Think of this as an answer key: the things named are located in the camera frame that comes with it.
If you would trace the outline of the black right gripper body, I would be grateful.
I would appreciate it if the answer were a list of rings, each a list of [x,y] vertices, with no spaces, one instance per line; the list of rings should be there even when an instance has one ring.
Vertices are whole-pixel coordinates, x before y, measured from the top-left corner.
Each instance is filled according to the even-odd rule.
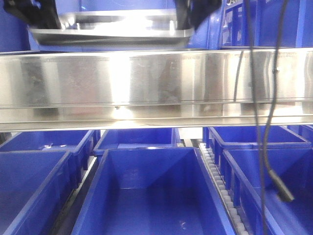
[[[199,28],[213,12],[220,9],[221,0],[176,0],[178,28]]]

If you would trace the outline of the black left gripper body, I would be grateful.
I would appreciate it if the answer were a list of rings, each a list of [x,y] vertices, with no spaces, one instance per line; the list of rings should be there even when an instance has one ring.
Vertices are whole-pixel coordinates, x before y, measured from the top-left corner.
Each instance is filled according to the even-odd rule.
[[[3,9],[32,28],[61,29],[54,0],[4,0]]]

